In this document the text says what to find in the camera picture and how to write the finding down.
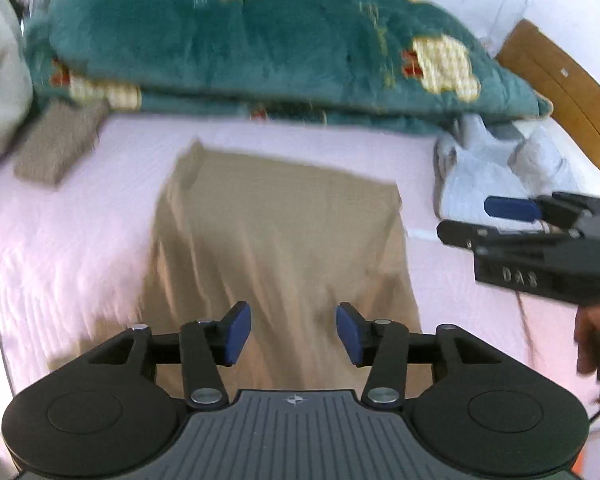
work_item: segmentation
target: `logo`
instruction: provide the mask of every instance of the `logo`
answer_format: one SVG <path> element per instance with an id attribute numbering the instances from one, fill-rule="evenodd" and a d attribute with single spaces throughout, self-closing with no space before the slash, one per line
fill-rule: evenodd
<path id="1" fill-rule="evenodd" d="M 292 404 L 294 406 L 297 406 L 298 404 L 302 404 L 303 402 L 305 402 L 305 398 L 304 397 L 300 397 L 299 395 L 292 395 L 291 397 L 287 397 L 286 398 L 286 402 L 288 402 L 289 404 Z"/>

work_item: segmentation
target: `white bedspread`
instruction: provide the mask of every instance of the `white bedspread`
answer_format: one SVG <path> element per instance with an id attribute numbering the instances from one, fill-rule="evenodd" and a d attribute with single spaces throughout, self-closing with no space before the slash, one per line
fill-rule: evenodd
<path id="1" fill-rule="evenodd" d="M 396 182 L 409 234 L 431 237 L 438 223 L 432 137 L 116 116 L 58 191 L 17 181 L 11 161 L 0 167 L 0 336 L 14 393 L 136 320 L 154 205 L 195 139 Z M 408 264 L 425 332 L 457 323 L 528 362 L 515 295 L 476 285 L 470 254 L 416 239 Z"/>

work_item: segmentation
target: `black circular pad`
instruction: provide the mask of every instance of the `black circular pad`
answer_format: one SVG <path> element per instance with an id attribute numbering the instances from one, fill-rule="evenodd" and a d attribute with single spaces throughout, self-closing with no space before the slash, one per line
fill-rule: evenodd
<path id="1" fill-rule="evenodd" d="M 487 430 L 522 433 L 540 423 L 542 406 L 530 395 L 499 390 L 471 399 L 469 415 Z"/>
<path id="2" fill-rule="evenodd" d="M 74 392 L 58 397 L 46 412 L 58 430 L 89 434 L 106 430 L 122 416 L 122 404 L 104 392 Z"/>
<path id="3" fill-rule="evenodd" d="M 165 448 L 178 425 L 173 400 L 114 368 L 51 374 L 14 398 L 2 433 L 21 467 L 44 476 L 113 476 Z"/>
<path id="4" fill-rule="evenodd" d="M 578 399 L 521 365 L 471 365 L 447 376 L 415 401 L 412 420 L 441 460 L 497 478 L 566 468 L 589 434 Z"/>

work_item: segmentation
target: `beige cloth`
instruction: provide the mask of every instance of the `beige cloth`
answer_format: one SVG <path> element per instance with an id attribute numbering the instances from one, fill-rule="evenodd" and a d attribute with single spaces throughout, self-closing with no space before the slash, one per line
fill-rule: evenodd
<path id="1" fill-rule="evenodd" d="M 394 185 L 195 144 L 158 202 L 142 320 L 154 333 L 176 332 L 247 301 L 250 338 L 238 364 L 221 369 L 230 395 L 237 388 L 360 393 L 368 369 L 350 363 L 336 305 L 348 301 L 367 319 L 420 327 L 399 212 Z M 163 371 L 158 384 L 181 394 L 177 370 Z M 424 370 L 410 375 L 408 390 L 428 385 Z"/>

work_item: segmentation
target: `gray cloth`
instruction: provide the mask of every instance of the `gray cloth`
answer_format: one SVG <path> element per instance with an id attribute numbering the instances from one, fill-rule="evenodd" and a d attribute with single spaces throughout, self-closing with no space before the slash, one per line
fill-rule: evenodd
<path id="1" fill-rule="evenodd" d="M 93 149 L 98 126 L 108 114 L 105 100 L 84 108 L 52 102 L 18 152 L 14 174 L 21 180 L 58 186 L 74 164 Z"/>
<path id="2" fill-rule="evenodd" d="M 542 130 L 522 141 L 498 140 L 480 116 L 467 114 L 458 121 L 453 135 L 440 138 L 436 156 L 442 186 L 436 213 L 442 219 L 501 229 L 537 229 L 537 223 L 488 216 L 485 199 L 491 195 L 529 198 L 553 191 L 578 192 L 568 161 Z"/>

